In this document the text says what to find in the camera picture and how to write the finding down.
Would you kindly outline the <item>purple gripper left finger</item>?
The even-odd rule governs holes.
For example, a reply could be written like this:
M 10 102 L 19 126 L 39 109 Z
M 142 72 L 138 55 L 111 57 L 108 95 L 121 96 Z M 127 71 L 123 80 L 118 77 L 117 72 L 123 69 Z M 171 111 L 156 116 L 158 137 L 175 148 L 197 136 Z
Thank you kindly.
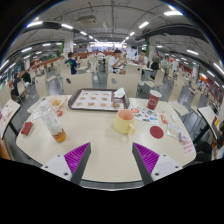
M 42 169 L 79 185 L 90 154 L 91 144 L 85 143 L 65 155 L 56 154 Z

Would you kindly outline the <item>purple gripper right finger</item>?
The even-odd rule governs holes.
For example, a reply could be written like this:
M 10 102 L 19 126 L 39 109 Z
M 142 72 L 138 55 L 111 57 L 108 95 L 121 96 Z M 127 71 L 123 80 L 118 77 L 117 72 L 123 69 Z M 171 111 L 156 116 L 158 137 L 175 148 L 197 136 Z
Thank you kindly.
M 132 153 L 144 185 L 182 169 L 182 166 L 174 161 L 169 155 L 159 155 L 138 143 L 133 144 Z

